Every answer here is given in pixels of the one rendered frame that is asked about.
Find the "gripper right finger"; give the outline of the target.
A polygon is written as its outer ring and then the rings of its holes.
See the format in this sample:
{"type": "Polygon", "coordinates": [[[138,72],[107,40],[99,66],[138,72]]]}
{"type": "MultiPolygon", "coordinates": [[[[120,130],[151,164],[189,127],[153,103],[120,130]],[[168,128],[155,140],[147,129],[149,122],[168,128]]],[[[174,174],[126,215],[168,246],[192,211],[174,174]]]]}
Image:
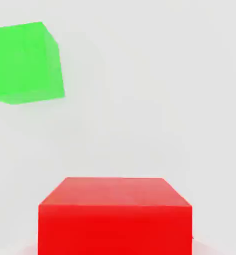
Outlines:
{"type": "Polygon", "coordinates": [[[212,255],[212,250],[206,244],[192,238],[192,255],[212,255]]]}

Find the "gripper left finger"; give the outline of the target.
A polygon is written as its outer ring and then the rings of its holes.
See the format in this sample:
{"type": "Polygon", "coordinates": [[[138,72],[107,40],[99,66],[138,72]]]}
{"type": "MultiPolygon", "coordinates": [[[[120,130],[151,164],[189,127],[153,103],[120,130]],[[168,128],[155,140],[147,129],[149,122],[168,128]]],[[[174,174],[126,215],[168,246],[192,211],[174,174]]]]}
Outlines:
{"type": "Polygon", "coordinates": [[[18,252],[18,255],[38,255],[37,244],[25,246],[18,252]]]}

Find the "small red cube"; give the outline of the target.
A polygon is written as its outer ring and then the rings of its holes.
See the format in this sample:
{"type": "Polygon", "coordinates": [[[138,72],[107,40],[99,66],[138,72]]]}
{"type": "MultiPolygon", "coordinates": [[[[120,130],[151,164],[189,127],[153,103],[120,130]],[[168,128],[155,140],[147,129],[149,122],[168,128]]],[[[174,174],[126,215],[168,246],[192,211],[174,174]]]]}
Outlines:
{"type": "Polygon", "coordinates": [[[192,255],[192,206],[162,178],[69,177],[38,207],[38,255],[192,255]]]}

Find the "small green cube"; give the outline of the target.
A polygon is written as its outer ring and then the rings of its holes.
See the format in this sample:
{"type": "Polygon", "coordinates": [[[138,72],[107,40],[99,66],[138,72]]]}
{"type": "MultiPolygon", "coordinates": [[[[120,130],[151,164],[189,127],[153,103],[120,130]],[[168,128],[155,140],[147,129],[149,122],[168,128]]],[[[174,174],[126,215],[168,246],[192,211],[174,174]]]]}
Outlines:
{"type": "Polygon", "coordinates": [[[0,102],[65,97],[59,46],[42,22],[0,27],[0,102]]]}

